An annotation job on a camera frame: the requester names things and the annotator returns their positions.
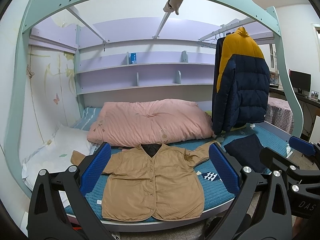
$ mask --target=pink tablecloth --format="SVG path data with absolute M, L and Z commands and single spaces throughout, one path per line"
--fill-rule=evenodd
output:
M 294 121 L 289 103 L 282 99 L 269 98 L 265 121 L 291 134 Z

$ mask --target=framed photo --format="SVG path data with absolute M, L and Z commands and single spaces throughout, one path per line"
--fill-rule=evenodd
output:
M 319 92 L 311 91 L 311 99 L 318 100 L 318 98 L 319 98 Z
M 278 75 L 275 72 L 270 71 L 270 84 L 278 85 L 279 84 L 279 78 Z

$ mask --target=floor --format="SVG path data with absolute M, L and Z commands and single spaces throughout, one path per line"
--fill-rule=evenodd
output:
M 317 166 L 312 165 L 306 157 L 301 153 L 294 151 L 290 156 L 290 160 L 296 163 L 301 170 L 318 170 Z M 248 209 L 248 214 L 253 215 L 257 206 L 260 193 L 256 192 L 253 196 L 251 204 Z M 292 224 L 294 224 L 296 217 L 292 216 Z M 204 240 L 203 234 L 205 231 L 207 221 L 200 221 L 191 225 L 180 228 L 168 229 L 156 232 L 139 232 L 139 233 L 120 233 L 121 240 Z

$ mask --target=jacket collar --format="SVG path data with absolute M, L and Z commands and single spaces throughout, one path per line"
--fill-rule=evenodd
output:
M 249 34 L 247 33 L 244 27 L 238 28 L 236 33 L 238 33 L 242 37 L 249 37 Z

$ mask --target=blue gripper pad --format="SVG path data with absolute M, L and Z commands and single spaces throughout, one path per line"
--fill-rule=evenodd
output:
M 308 143 L 300 138 L 292 136 L 289 139 L 289 146 L 306 156 L 313 156 L 316 154 L 316 150 L 311 143 Z
M 209 147 L 209 158 L 226 189 L 237 196 L 240 191 L 239 177 L 228 160 L 224 157 L 221 150 L 214 144 Z
M 83 196 L 91 192 L 111 157 L 111 146 L 106 143 L 81 176 L 80 191 Z

